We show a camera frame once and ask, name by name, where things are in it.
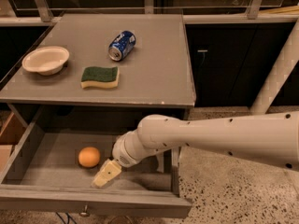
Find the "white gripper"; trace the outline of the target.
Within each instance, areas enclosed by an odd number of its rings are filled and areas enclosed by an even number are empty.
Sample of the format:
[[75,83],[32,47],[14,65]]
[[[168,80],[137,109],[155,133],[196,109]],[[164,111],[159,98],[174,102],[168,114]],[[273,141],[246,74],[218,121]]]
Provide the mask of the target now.
[[112,149],[114,160],[107,159],[95,175],[92,186],[102,188],[121,173],[122,167],[132,167],[147,157],[147,152],[136,132],[121,135]]

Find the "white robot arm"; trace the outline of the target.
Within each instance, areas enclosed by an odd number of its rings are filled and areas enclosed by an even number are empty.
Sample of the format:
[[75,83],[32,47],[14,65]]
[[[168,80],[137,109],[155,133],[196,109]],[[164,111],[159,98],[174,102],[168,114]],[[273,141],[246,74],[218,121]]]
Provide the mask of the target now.
[[106,160],[92,185],[103,187],[121,173],[149,156],[174,147],[194,147],[299,170],[299,112],[269,114],[279,90],[298,63],[297,22],[245,117],[180,120],[162,115],[144,117],[137,129],[117,140],[112,158]]

